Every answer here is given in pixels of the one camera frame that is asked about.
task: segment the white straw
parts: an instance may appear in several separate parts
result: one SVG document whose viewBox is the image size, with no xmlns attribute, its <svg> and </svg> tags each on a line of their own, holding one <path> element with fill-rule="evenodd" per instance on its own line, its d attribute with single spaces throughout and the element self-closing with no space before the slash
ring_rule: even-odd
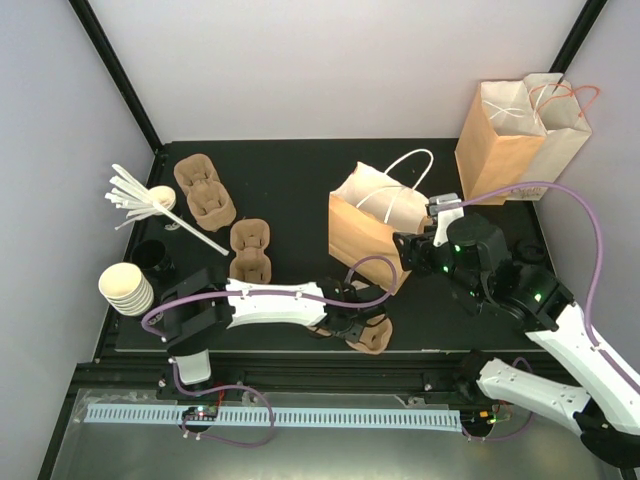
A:
<svg viewBox="0 0 640 480">
<path fill-rule="evenodd" d="M 229 255 L 229 250 L 221 247 L 216 242 L 200 233 L 187 222 L 165 208 L 160 202 L 157 202 L 151 196 L 149 190 L 147 190 L 144 185 L 138 182 L 138 180 L 136 180 L 135 177 L 133 177 L 123 167 L 117 164 L 112 165 L 112 167 L 122 178 L 112 177 L 109 182 L 122 189 L 122 191 L 114 188 L 111 190 L 111 193 L 107 193 L 105 197 L 115 203 L 116 208 L 131 209 L 131 211 L 127 213 L 127 217 L 131 218 L 129 218 L 121 225 L 117 226 L 116 230 L 119 230 L 120 228 L 132 222 L 144 220 L 145 218 L 148 218 L 152 215 L 155 215 L 157 212 L 160 212 L 163 215 L 169 217 L 182 228 L 187 230 L 189 233 L 202 240 L 210 247 L 215 248 L 222 255 Z"/>
</svg>

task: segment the kraft paper bag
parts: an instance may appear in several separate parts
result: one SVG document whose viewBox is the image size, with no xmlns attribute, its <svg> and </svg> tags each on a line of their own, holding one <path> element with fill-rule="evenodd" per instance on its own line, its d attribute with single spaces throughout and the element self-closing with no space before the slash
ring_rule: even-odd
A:
<svg viewBox="0 0 640 480">
<path fill-rule="evenodd" d="M 394 162 L 386 172 L 408 155 Z M 388 258 L 398 275 L 394 294 L 409 272 L 402 270 L 393 233 L 422 233 L 429 224 L 426 207 L 429 200 L 415 188 L 433 163 L 432 155 L 431 159 L 429 167 L 413 188 L 369 165 L 358 163 L 349 178 L 329 194 L 329 254 L 348 267 L 370 255 Z M 356 271 L 370 282 L 389 290 L 392 275 L 386 263 L 372 260 L 360 265 Z"/>
<path fill-rule="evenodd" d="M 456 146 L 465 199 L 516 183 L 544 143 L 522 81 L 482 82 Z M 484 205 L 502 205 L 506 195 Z"/>
</svg>

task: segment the black tabletop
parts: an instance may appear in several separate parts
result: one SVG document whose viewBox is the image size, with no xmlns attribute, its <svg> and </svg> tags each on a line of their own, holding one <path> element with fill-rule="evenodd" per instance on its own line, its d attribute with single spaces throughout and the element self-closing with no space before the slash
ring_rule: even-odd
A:
<svg viewBox="0 0 640 480">
<path fill-rule="evenodd" d="M 168 157 L 154 183 L 176 190 L 185 220 L 195 225 L 173 177 L 173 167 L 194 153 L 208 155 L 233 199 L 238 212 L 236 220 L 262 218 L 271 227 L 266 254 L 273 266 L 272 284 L 304 283 L 327 276 L 342 279 L 347 267 L 328 254 L 329 192 L 347 178 L 358 161 L 384 170 L 403 154 L 428 148 L 435 161 L 418 190 L 426 196 L 457 192 L 462 197 L 454 157 L 456 142 L 456 139 L 174 142 L 167 148 Z M 395 168 L 392 176 L 403 184 L 413 185 L 427 161 L 426 155 L 416 154 Z M 469 210 L 501 227 L 511 246 L 521 239 L 543 240 L 534 209 L 527 202 Z M 228 271 L 233 253 L 223 257 L 184 229 L 170 232 L 153 220 L 147 222 L 142 239 L 158 239 L 166 244 L 177 268 L 176 281 L 209 265 L 223 265 Z M 229 247 L 229 227 L 207 235 Z M 157 293 L 170 286 L 154 283 Z M 411 275 L 388 301 L 387 308 L 393 321 L 388 352 L 539 350 L 507 317 L 468 316 L 454 302 L 448 281 L 441 276 Z M 163 346 L 134 320 L 122 319 L 116 350 L 163 351 Z M 342 340 L 318 340 L 308 330 L 286 324 L 230 329 L 211 338 L 210 350 L 362 355 Z"/>
</svg>

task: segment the gray wall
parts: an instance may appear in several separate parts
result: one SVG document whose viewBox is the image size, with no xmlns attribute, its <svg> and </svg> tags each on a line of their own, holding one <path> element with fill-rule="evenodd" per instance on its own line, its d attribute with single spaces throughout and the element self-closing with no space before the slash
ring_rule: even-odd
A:
<svg viewBox="0 0 640 480">
<path fill-rule="evenodd" d="M 567 73 L 571 83 L 597 85 L 602 94 L 587 115 L 593 136 L 559 180 L 583 194 L 600 217 L 605 255 L 594 324 L 636 370 L 640 370 L 639 24 L 637 0 L 609 2 L 572 63 Z M 545 197 L 539 211 L 562 279 L 578 300 L 584 300 L 595 253 L 589 220 L 573 200 L 556 192 Z"/>
<path fill-rule="evenodd" d="M 478 80 L 546 71 L 584 0 L 91 4 L 169 142 L 457 137 Z"/>
<path fill-rule="evenodd" d="M 3 2 L 0 61 L 0 476 L 31 480 L 129 236 L 110 165 L 146 178 L 152 155 L 68 2 Z"/>
</svg>

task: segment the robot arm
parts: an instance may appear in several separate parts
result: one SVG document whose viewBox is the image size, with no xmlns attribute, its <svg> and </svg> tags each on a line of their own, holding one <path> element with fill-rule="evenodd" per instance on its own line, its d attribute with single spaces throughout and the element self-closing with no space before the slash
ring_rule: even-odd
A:
<svg viewBox="0 0 640 480">
<path fill-rule="evenodd" d="M 213 296 L 200 301 L 188 301 L 163 313 L 167 352 L 178 366 L 180 381 L 196 385 L 211 377 L 208 345 L 229 328 L 259 323 L 291 323 L 317 327 L 332 336 L 357 343 L 368 321 L 384 315 L 383 303 L 365 308 L 341 308 L 326 305 L 308 297 L 365 304 L 379 300 L 380 287 L 356 289 L 351 284 L 325 279 L 301 285 L 254 285 L 228 280 L 221 269 L 200 270 L 162 296 L 162 303 L 197 294 Z"/>
<path fill-rule="evenodd" d="M 597 332 L 600 344 L 591 344 L 582 309 L 551 272 L 514 262 L 500 229 L 479 215 L 464 216 L 457 202 L 451 195 L 430 199 L 436 219 L 430 230 L 394 234 L 403 269 L 446 275 L 472 314 L 511 315 L 581 385 L 561 385 L 487 357 L 470 375 L 479 390 L 556 421 L 612 465 L 640 466 L 640 395 L 599 350 L 636 383 L 640 375 Z"/>
</svg>

